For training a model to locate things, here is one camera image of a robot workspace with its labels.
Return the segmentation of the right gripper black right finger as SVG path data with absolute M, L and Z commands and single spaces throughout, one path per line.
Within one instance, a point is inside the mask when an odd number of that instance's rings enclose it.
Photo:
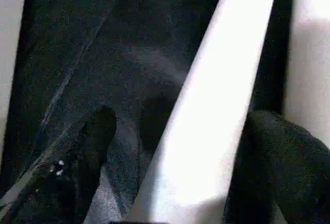
M 329 223 L 329 149 L 269 111 L 248 113 L 224 210 L 225 223 Z

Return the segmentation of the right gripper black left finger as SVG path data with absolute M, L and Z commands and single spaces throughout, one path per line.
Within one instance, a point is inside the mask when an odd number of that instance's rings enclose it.
M 1 199 L 1 223 L 83 223 L 116 133 L 111 107 L 82 118 L 80 131 L 53 142 Z

